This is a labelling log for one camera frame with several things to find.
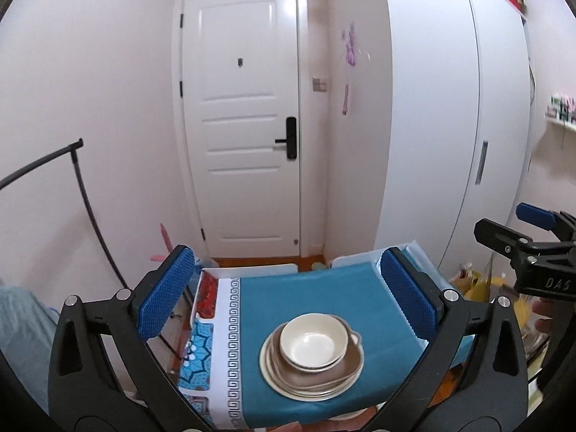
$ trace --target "blue gripper pad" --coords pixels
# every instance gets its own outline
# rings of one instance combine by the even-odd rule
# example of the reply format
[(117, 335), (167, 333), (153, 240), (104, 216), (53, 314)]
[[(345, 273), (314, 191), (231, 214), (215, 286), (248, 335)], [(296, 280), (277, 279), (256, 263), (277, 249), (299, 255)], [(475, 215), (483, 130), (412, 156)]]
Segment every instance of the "blue gripper pad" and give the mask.
[(544, 230), (553, 230), (556, 227), (556, 217), (553, 213), (528, 203), (516, 206), (516, 217)]
[[(171, 255), (156, 270), (163, 271), (163, 274), (138, 307), (138, 334), (142, 339), (150, 339), (160, 334), (194, 274), (194, 252), (191, 249), (184, 247), (170, 263)], [(170, 264), (164, 270), (162, 267), (165, 263)]]
[(380, 272), (416, 336), (427, 341), (433, 340), (440, 324), (438, 310), (390, 249), (382, 254)]

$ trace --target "metal bolt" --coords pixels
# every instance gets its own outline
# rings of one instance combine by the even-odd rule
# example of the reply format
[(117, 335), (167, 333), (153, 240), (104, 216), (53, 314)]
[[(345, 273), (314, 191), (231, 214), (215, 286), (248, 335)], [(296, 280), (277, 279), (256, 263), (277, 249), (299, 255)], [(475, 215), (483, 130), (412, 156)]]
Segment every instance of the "metal bolt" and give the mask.
[(128, 299), (128, 297), (130, 297), (132, 294), (132, 291), (130, 289), (120, 289), (117, 293), (116, 293), (116, 298), (119, 301), (125, 301), (126, 299)]
[(498, 297), (498, 303), (500, 305), (502, 305), (503, 307), (509, 307), (510, 306), (510, 300), (508, 299), (508, 297), (504, 297), (504, 296)]
[(449, 300), (450, 302), (456, 302), (460, 298), (460, 296), (456, 291), (448, 289), (447, 291), (444, 292), (444, 298), (446, 300)]
[(78, 302), (77, 296), (68, 296), (68, 297), (66, 297), (66, 300), (64, 301), (64, 305), (66, 305), (68, 307), (72, 307), (76, 302)]

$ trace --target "white wardrobe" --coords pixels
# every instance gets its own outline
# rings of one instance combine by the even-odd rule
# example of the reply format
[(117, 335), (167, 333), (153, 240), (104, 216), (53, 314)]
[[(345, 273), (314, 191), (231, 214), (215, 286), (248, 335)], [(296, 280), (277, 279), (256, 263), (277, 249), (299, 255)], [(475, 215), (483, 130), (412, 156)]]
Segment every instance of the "white wardrobe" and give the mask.
[(507, 0), (388, 0), (392, 125), (374, 248), (417, 239), (451, 277), (480, 270), (482, 217), (506, 223), (526, 173), (531, 77)]

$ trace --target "wall shelf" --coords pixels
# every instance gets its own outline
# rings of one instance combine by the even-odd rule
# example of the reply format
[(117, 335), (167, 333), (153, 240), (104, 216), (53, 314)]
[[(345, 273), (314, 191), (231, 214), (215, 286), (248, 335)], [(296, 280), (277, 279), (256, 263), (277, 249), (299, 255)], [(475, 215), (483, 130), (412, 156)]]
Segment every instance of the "wall shelf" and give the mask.
[(563, 120), (558, 120), (557, 118), (546, 117), (546, 120), (550, 123), (554, 123), (555, 125), (560, 125), (566, 128), (567, 130), (576, 132), (576, 123), (570, 123)]

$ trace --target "door frame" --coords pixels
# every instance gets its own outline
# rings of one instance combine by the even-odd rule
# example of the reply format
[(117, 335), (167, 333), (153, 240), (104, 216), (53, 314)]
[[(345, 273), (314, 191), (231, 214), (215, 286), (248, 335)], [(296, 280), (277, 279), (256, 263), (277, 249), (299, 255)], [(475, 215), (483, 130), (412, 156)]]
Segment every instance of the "door frame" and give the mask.
[[(300, 256), (307, 257), (312, 254), (322, 254), (322, 248), (316, 249), (311, 242), (311, 222), (310, 217), (314, 210), (310, 209), (309, 202), (313, 203), (310, 194), (315, 190), (314, 181), (302, 175), (302, 164), (310, 154), (315, 145), (306, 141), (306, 126), (311, 118), (310, 93), (312, 92), (312, 75), (309, 67), (308, 50), (308, 15), (307, 0), (297, 0), (297, 38), (298, 38), (298, 90), (300, 97), (300, 117), (298, 119), (300, 135), (298, 147), (300, 150)], [(172, 18), (172, 99), (174, 102), (174, 126), (176, 129), (176, 143), (180, 169), (184, 182), (184, 191), (188, 211), (191, 216), (194, 231), (192, 235), (192, 248), (199, 257), (209, 256), (208, 246), (202, 238), (202, 220), (196, 194), (194, 192), (194, 182), (188, 158), (188, 146), (186, 144), (186, 129), (184, 120), (184, 104), (180, 97), (180, 80), (182, 79), (182, 30), (180, 28), (180, 15), (184, 11), (184, 0), (175, 0), (174, 14)]]

